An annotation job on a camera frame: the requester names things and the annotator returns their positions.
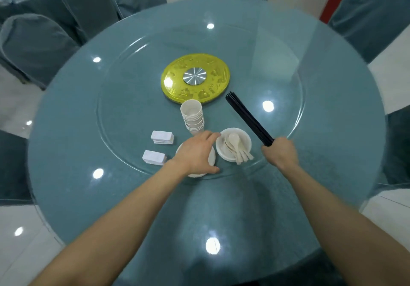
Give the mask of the person's right hand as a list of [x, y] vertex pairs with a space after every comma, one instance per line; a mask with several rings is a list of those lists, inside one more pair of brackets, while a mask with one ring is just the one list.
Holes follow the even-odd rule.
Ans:
[[293, 142], [285, 137], [274, 139], [274, 161], [268, 163], [274, 165], [279, 171], [287, 171], [299, 165], [299, 157]]

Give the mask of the person's left hand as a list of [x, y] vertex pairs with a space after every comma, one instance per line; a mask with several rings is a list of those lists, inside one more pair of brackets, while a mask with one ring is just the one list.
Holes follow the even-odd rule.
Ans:
[[184, 176], [199, 174], [199, 167], [209, 164], [209, 153], [220, 135], [207, 130], [187, 139], [179, 153], [171, 160], [172, 168], [180, 171]]

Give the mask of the stack of white plates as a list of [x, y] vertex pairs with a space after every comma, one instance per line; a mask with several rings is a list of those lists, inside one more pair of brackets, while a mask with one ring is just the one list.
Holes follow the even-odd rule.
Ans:
[[[185, 142], [181, 143], [181, 144], [178, 146], [178, 148], [177, 148], [177, 150], [176, 150], [175, 156], [179, 153], [179, 150], [181, 149], [181, 147], [182, 147], [184, 144], [185, 144]], [[216, 163], [216, 152], [215, 152], [215, 149], [214, 149], [213, 147], [211, 148], [211, 151], [210, 151], [209, 156], [208, 156], [208, 163], [209, 163], [210, 166], [214, 166], [215, 163]], [[201, 177], [203, 177], [203, 176], [205, 176], [205, 175], [208, 175], [208, 173], [203, 173], [203, 174], [190, 174], [190, 175], [188, 175], [187, 177], [188, 177], [188, 178], [201, 178]]]

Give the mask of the bundle of black chopsticks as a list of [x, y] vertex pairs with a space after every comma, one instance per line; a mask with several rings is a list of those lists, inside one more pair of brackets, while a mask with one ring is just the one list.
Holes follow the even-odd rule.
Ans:
[[266, 146], [270, 147], [274, 138], [265, 130], [265, 128], [259, 123], [259, 121], [249, 112], [243, 102], [233, 92], [228, 92], [225, 99], [234, 109], [235, 112], [242, 118], [242, 120], [248, 125], [248, 127], [254, 132], [254, 134], [260, 139], [260, 141]]

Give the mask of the person's left forearm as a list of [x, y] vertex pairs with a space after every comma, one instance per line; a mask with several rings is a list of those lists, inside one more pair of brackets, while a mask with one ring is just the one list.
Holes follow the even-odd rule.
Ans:
[[187, 160], [168, 161], [66, 246], [29, 286], [110, 286], [178, 183], [192, 172]]

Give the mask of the person's right forearm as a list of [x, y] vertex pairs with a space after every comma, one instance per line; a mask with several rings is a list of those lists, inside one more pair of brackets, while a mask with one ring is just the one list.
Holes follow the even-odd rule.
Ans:
[[295, 162], [276, 162], [320, 245], [349, 286], [410, 286], [410, 252]]

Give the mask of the white spoon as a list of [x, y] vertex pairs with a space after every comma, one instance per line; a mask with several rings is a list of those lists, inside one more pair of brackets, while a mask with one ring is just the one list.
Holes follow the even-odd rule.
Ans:
[[228, 139], [225, 139], [225, 145], [228, 151], [232, 154], [233, 158], [235, 159], [235, 162], [239, 162], [239, 163], [247, 162], [249, 160], [249, 157], [246, 154], [247, 151], [244, 149], [245, 147], [242, 141], [239, 140], [237, 143], [238, 143], [239, 156], [236, 153], [237, 151], [235, 150], [234, 145]]
[[[225, 143], [225, 146], [227, 147], [227, 149], [233, 155], [233, 158], [237, 159], [236, 150], [235, 150], [233, 144], [231, 144], [227, 141], [225, 141], [224, 143]], [[239, 149], [239, 153], [242, 157], [243, 162], [247, 162], [248, 160], [253, 160], [254, 159], [254, 157], [245, 149], [245, 146], [243, 145], [243, 143], [241, 141], [238, 144], [238, 149]]]
[[[236, 154], [236, 150], [234, 147], [229, 146], [227, 143], [224, 143], [224, 146], [228, 149], [228, 151], [230, 151], [230, 153], [233, 155], [233, 158], [235, 159], [235, 161], [237, 160], [237, 154]], [[243, 158], [243, 162], [246, 162], [247, 160], [253, 160], [254, 157], [252, 154], [250, 154], [250, 152], [248, 152], [246, 150], [246, 147], [241, 143], [239, 144], [239, 152], [241, 154]]]
[[233, 154], [234, 154], [235, 159], [236, 159], [236, 163], [238, 165], [242, 164], [243, 161], [244, 161], [243, 156], [242, 156], [242, 152], [241, 152], [240, 147], [239, 147], [239, 143], [240, 143], [240, 138], [239, 138], [238, 134], [231, 133], [231, 134], [228, 135], [228, 146], [233, 151]]

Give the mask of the stack of white bowls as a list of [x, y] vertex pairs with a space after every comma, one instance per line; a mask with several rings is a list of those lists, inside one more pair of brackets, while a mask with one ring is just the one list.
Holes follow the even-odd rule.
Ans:
[[220, 133], [221, 135], [216, 141], [217, 153], [224, 160], [229, 161], [229, 162], [235, 162], [235, 159], [233, 158], [232, 154], [224, 146], [225, 139], [228, 139], [228, 135], [231, 133], [238, 134], [240, 140], [242, 141], [243, 145], [246, 147], [246, 150], [248, 152], [251, 151], [252, 142], [251, 142], [249, 135], [245, 131], [239, 128], [226, 128], [221, 131]]

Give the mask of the stack of white cups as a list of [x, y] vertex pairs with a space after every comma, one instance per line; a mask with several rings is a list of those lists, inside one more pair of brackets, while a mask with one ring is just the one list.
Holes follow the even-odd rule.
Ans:
[[202, 104], [198, 100], [190, 99], [183, 102], [180, 111], [185, 126], [192, 135], [197, 135], [204, 131], [205, 120]]

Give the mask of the stack of white chopstick rests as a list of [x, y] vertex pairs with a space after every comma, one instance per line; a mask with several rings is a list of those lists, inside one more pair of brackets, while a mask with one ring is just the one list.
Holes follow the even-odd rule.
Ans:
[[147, 164], [163, 166], [167, 161], [167, 156], [164, 153], [145, 150], [142, 156], [142, 160]]
[[151, 133], [151, 139], [155, 144], [173, 144], [174, 135], [172, 132], [154, 130]]

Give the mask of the teal tablecloth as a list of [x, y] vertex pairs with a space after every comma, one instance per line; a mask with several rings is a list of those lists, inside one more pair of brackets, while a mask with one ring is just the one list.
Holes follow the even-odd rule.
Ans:
[[[28, 172], [37, 205], [64, 243], [152, 175], [126, 164], [103, 140], [97, 106], [110, 66], [143, 37], [191, 23], [261, 27], [284, 41], [299, 58], [304, 90], [289, 136], [301, 166], [352, 206], [373, 189], [385, 112], [375, 79], [351, 45], [314, 17], [266, 1], [183, 0], [111, 25], [45, 91], [29, 137]], [[305, 213], [275, 167], [266, 161], [250, 175], [215, 175], [178, 185], [118, 284], [233, 285], [273, 277], [318, 253]]]

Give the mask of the yellow turntable base silver hub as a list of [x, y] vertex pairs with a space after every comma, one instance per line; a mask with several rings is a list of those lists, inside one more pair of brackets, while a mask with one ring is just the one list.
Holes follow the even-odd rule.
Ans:
[[199, 53], [172, 61], [161, 75], [161, 89], [171, 101], [207, 103], [223, 94], [230, 82], [230, 70], [220, 58]]

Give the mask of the round glass turntable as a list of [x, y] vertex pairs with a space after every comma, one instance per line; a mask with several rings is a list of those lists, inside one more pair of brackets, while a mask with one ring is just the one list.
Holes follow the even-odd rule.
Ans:
[[[305, 102], [297, 72], [299, 58], [278, 37], [261, 27], [233, 24], [214, 24], [209, 29], [207, 23], [191, 23], [155, 32], [130, 45], [115, 59], [97, 105], [106, 145], [119, 159], [144, 174], [158, 170], [158, 166], [142, 160], [145, 150], [172, 157], [191, 136], [180, 112], [181, 104], [169, 100], [161, 89], [161, 75], [172, 61], [199, 53], [220, 58], [230, 70], [230, 82], [223, 94], [202, 103], [204, 129], [245, 131], [254, 156], [237, 165], [216, 151], [216, 165], [221, 169], [216, 179], [250, 175], [266, 164], [260, 150], [262, 142], [226, 101], [228, 92], [239, 97], [272, 137], [289, 137], [299, 122]], [[172, 132], [173, 144], [155, 144], [151, 139], [154, 130]]]

